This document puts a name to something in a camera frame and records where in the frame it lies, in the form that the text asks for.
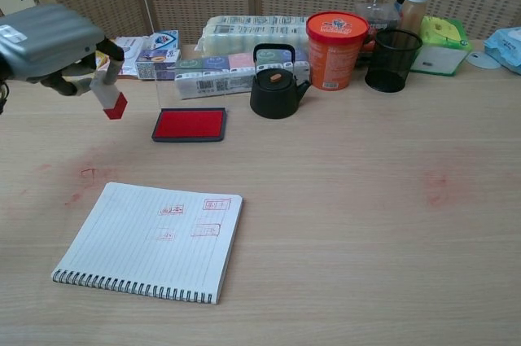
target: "lined paper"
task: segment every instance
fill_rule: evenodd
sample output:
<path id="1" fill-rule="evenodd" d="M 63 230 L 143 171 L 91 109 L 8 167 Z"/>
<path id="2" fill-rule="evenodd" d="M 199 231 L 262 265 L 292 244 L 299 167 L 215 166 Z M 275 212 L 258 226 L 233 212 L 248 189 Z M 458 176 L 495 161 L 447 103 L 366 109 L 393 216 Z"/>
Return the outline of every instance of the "lined paper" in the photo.
<path id="1" fill-rule="evenodd" d="M 239 195 L 110 182 L 55 271 L 150 285 L 149 296 L 153 287 L 212 294 L 216 303 L 241 205 Z"/>

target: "red ink pad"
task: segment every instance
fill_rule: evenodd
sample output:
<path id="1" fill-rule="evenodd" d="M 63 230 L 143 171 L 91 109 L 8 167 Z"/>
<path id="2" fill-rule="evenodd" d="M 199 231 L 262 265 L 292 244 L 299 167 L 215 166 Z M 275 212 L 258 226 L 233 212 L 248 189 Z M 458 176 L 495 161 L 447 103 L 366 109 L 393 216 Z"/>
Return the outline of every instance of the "red ink pad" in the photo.
<path id="1" fill-rule="evenodd" d="M 155 123 L 156 142 L 212 142 L 225 137 L 226 110 L 215 108 L 163 108 Z"/>

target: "black mesh pencil holder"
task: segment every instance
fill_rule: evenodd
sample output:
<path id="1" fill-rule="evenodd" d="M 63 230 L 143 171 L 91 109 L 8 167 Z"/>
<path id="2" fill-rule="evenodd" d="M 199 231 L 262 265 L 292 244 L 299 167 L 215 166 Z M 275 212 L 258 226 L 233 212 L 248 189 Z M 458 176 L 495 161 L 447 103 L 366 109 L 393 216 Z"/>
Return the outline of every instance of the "black mesh pencil holder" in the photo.
<path id="1" fill-rule="evenodd" d="M 367 85 L 381 92 L 402 91 L 422 39 L 415 33 L 394 28 L 377 32 L 374 40 Z"/>

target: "plastic-wrapped tissue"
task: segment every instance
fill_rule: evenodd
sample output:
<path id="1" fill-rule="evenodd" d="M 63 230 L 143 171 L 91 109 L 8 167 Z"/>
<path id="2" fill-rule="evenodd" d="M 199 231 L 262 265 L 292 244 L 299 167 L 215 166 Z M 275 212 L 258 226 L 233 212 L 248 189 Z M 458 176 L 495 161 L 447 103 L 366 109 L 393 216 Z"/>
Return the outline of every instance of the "plastic-wrapped tissue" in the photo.
<path id="1" fill-rule="evenodd" d="M 485 53 L 521 75 L 521 27 L 500 28 L 484 42 Z"/>
<path id="2" fill-rule="evenodd" d="M 259 43 L 287 43 L 308 49 L 306 16 L 215 16 L 203 29 L 196 50 L 204 56 L 253 51 Z"/>

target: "spiral binding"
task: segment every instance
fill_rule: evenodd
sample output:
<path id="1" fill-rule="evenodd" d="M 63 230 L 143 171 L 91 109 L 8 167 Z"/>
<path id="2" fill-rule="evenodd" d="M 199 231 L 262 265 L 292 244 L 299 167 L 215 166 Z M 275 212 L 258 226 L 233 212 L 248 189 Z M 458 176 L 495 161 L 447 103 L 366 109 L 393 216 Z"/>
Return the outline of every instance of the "spiral binding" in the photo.
<path id="1" fill-rule="evenodd" d="M 188 291 L 172 287 L 151 285 L 150 283 L 133 282 L 126 279 L 104 277 L 95 274 L 87 274 L 79 271 L 57 269 L 52 274 L 52 280 L 68 285 L 80 287 L 93 287 L 107 291 L 120 291 L 133 295 L 150 296 L 163 300 L 188 301 L 191 303 L 212 303 L 212 293 Z"/>

